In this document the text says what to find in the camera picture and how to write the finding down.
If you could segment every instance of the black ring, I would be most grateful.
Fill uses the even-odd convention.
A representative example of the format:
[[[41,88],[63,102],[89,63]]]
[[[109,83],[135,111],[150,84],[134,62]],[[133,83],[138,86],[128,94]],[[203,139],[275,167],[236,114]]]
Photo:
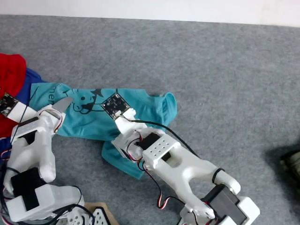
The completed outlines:
[[[211,179],[211,180],[212,180],[212,183],[215,184],[215,179],[216,179],[217,173],[220,172],[220,171],[224,171],[224,172],[225,172],[224,169],[218,168],[218,169],[215,171],[214,175],[212,176],[212,179]]]

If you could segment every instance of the white plastic bracket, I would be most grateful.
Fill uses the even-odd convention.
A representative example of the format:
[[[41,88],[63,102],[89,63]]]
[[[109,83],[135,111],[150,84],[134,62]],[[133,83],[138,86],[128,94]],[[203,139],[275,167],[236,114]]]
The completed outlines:
[[[96,208],[93,212],[93,215],[95,217],[95,225],[110,225],[110,222],[102,207]]]

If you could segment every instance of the white wall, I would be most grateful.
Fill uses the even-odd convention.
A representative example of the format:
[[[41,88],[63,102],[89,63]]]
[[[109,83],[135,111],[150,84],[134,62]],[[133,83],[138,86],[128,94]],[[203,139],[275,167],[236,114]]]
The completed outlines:
[[[0,14],[180,20],[300,27],[300,0],[0,0]]]

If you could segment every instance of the black circuit board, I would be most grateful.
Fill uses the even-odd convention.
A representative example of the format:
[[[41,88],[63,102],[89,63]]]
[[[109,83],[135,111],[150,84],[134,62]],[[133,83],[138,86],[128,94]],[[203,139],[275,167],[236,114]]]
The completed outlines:
[[[0,99],[0,114],[7,117],[17,103],[18,100],[5,93],[4,96]]]
[[[110,96],[101,106],[113,120],[116,120],[130,108],[128,103],[118,93]]]

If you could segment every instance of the black wire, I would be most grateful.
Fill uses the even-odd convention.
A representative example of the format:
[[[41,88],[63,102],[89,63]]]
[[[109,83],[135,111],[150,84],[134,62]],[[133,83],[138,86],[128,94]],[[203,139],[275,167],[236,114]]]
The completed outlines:
[[[6,167],[6,170],[11,170],[11,171],[13,171],[13,172],[15,172],[15,173],[17,173],[17,174],[20,174],[19,171],[17,171],[17,170],[14,169],[14,168],[11,168],[11,167]]]
[[[125,150],[125,152],[128,154],[128,148],[129,148],[129,146],[132,144],[132,142],[134,142],[134,141],[136,141],[136,140],[139,140],[140,138],[136,138],[136,139],[133,139],[128,145],[127,145],[127,147],[126,147],[126,150]]]
[[[49,221],[46,222],[46,223],[43,223],[43,224],[28,224],[28,223],[26,223],[26,222],[21,221],[21,222],[18,222],[18,224],[20,224],[20,225],[50,225],[50,224],[52,224],[53,222],[55,222],[59,217],[61,217],[61,215],[65,212],[65,210],[66,210],[67,208],[70,210],[70,209],[71,209],[71,206],[72,206],[72,205],[65,206],[65,207],[61,208],[62,211],[61,211],[60,213],[58,213],[58,214],[56,215],[56,217],[54,217],[53,219],[49,220]]]
[[[77,204],[79,204],[79,203],[80,203],[80,200],[81,200],[81,198],[82,198],[82,195],[83,195],[82,192],[81,192],[81,189],[80,189],[78,186],[76,186],[76,185],[72,185],[72,187],[77,188],[77,189],[79,190],[79,192],[80,192],[80,198],[79,198],[78,203],[77,203]]]
[[[157,187],[158,187],[158,189],[159,189],[159,197],[160,197],[160,196],[162,195],[161,187],[160,187],[160,185],[158,184],[158,182],[154,179],[154,177],[153,177],[153,176],[145,169],[144,163],[145,163],[145,161],[143,162],[142,167],[144,168],[145,172],[151,177],[151,179],[152,179],[152,180],[155,182],[155,184],[157,185]],[[173,198],[173,199],[176,199],[177,201],[179,201],[180,203],[185,204],[182,200],[180,200],[180,199],[177,198],[177,197],[174,197],[174,196],[168,196],[168,197],[165,198],[165,200],[166,200],[167,198]]]
[[[21,116],[21,118],[20,118],[20,121],[19,121],[19,123],[18,123],[18,125],[17,125],[17,128],[15,129],[14,136],[13,136],[13,138],[10,140],[10,144],[13,143],[13,140],[14,140],[15,135],[16,135],[18,129],[19,129],[20,123],[21,123],[21,121],[22,121],[22,119],[23,119],[23,117],[24,117],[24,114],[25,114],[25,112],[26,112],[27,107],[28,107],[28,105],[26,105],[26,107],[25,107],[25,109],[24,109],[24,111],[23,111],[23,114],[22,114],[22,116]]]
[[[194,212],[194,211],[192,211],[192,213],[193,213],[193,215],[194,215],[194,218],[195,218],[196,225],[199,225],[199,224],[198,224],[198,220],[197,220],[197,216],[196,216],[195,212]]]
[[[137,167],[138,167],[141,171],[145,171],[144,169],[142,169],[142,168],[140,167],[140,162],[141,162],[141,161],[138,161],[138,162],[137,162]]]
[[[92,225],[95,225],[95,217],[87,208],[85,208],[82,205],[78,205],[78,204],[76,204],[75,206],[78,207],[78,208],[83,209],[84,211],[86,211],[89,214],[89,216],[92,217]]]
[[[22,122],[22,119],[23,119],[24,114],[25,114],[25,112],[26,112],[26,109],[27,109],[27,107],[28,107],[28,105],[29,105],[29,102],[32,100],[32,98],[33,98],[33,96],[36,94],[37,90],[38,90],[38,87],[35,89],[35,91],[34,91],[34,93],[32,94],[32,96],[28,99],[27,104],[26,104],[26,107],[25,107],[25,109],[24,109],[24,112],[23,112],[23,114],[22,114],[22,116],[21,116],[21,119],[20,119],[20,121],[19,121],[19,123],[18,123],[18,125],[17,125],[17,128],[15,129],[14,136],[13,136],[13,138],[10,140],[10,144],[12,144],[12,142],[13,142],[13,140],[14,140],[14,138],[15,138],[15,134],[17,133],[17,131],[18,131],[18,129],[19,129],[20,123]]]
[[[151,179],[155,182],[155,184],[157,185],[157,187],[158,187],[158,189],[159,189],[159,196],[161,196],[161,195],[162,195],[162,191],[161,191],[161,187],[160,187],[160,185],[158,184],[158,182],[154,179],[154,177],[153,177],[146,169],[144,169],[144,171],[145,171],[145,172],[151,177]],[[168,197],[165,198],[165,200],[168,199],[168,198],[176,199],[177,201],[179,201],[180,203],[182,203],[182,204],[185,205],[185,203],[184,203],[182,200],[180,200],[179,198],[177,198],[177,197],[174,197],[174,196],[168,196]],[[196,225],[199,225],[199,224],[198,224],[198,220],[197,220],[197,216],[196,216],[195,212],[192,211],[192,213],[193,213],[193,215],[194,215],[194,217],[195,217]]]
[[[80,198],[79,198],[79,200],[78,200],[78,203],[77,203],[77,205],[79,204],[79,202],[80,202],[80,200],[81,200],[81,198],[82,198],[82,196],[83,196],[83,193],[81,192],[81,189],[78,187],[78,186],[76,186],[76,185],[72,185],[72,187],[75,187],[75,188],[77,188],[78,190],[79,190],[79,192],[80,192]]]
[[[83,209],[84,211],[86,211],[86,212],[89,214],[89,216],[92,217],[92,225],[95,225],[95,217],[94,217],[94,215],[93,215],[87,208],[85,208],[84,206],[79,205],[79,204],[71,204],[71,205],[68,205],[68,206],[65,206],[65,207],[60,208],[61,212],[58,213],[58,214],[56,215],[56,217],[54,217],[53,219],[51,219],[51,220],[49,220],[48,222],[43,223],[43,224],[28,224],[28,223],[23,222],[23,221],[18,222],[18,224],[20,224],[20,225],[50,225],[50,224],[56,222],[56,220],[57,220],[59,217],[61,217],[61,216],[64,214],[64,212],[65,212],[66,210],[71,211],[71,210],[72,210],[73,208],[75,208],[75,207],[81,208],[81,209]]]
[[[130,120],[130,119],[127,119],[129,122],[135,122],[135,123],[148,123],[148,124],[152,124],[152,125],[156,125],[156,126],[159,126],[159,127],[162,127],[162,128],[165,128],[166,130],[168,130],[170,133],[172,133],[178,140],[180,140],[185,146],[186,148],[192,152],[195,156],[199,157],[195,152],[194,150],[192,150],[192,148],[182,139],[180,138],[174,131],[172,131],[169,127],[163,125],[163,124],[160,124],[160,123],[156,123],[156,122],[152,122],[152,121],[144,121],[144,120]]]

